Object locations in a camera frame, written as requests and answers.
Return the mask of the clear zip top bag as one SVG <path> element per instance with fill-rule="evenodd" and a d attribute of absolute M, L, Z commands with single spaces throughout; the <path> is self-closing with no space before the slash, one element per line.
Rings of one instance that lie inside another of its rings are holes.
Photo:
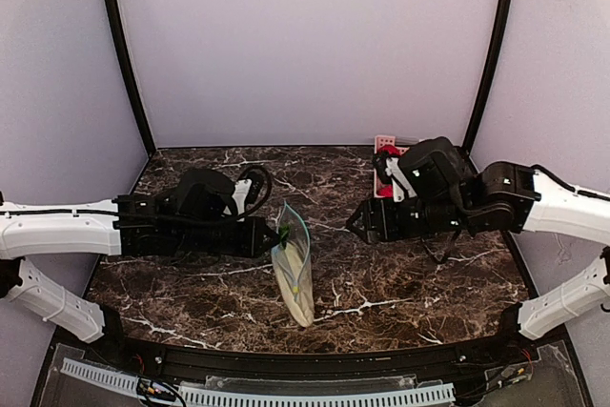
<path fill-rule="evenodd" d="M 308 328 L 315 320 L 311 238 L 305 221 L 287 202 L 277 232 L 280 242 L 272 248 L 276 283 L 293 320 Z"/>

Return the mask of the green leafy lettuce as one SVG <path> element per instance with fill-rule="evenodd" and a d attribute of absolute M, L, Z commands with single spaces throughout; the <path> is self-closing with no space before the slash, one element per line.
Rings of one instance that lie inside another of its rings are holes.
<path fill-rule="evenodd" d="M 281 247 L 282 250 L 285 250 L 290 237 L 291 237 L 291 225 L 290 224 L 285 224 L 285 225 L 281 225 L 278 229 L 278 235 L 279 235 L 279 246 Z"/>

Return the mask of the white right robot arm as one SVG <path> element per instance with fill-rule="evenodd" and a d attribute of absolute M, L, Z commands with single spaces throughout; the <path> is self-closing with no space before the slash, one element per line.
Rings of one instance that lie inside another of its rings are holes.
<path fill-rule="evenodd" d="M 444 136 L 404 153 L 377 151 L 373 165 L 392 195 L 363 200 L 346 221 L 346 229 L 367 244 L 506 231 L 564 234 L 604 245 L 574 277 L 505 309 L 498 334 L 536 340 L 609 298 L 609 194 L 568 184 L 541 165 L 497 161 L 475 173 Z"/>

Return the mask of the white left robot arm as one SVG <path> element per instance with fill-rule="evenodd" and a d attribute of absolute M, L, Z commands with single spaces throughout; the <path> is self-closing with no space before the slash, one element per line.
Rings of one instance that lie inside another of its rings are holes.
<path fill-rule="evenodd" d="M 236 180 L 211 169 L 186 171 L 156 195 L 123 194 L 93 203 L 1 203 L 1 296 L 16 301 L 87 344 L 123 340 L 120 315 L 69 292 L 31 261 L 43 254 L 257 258 L 280 242 L 256 211 L 272 179 L 252 166 Z"/>

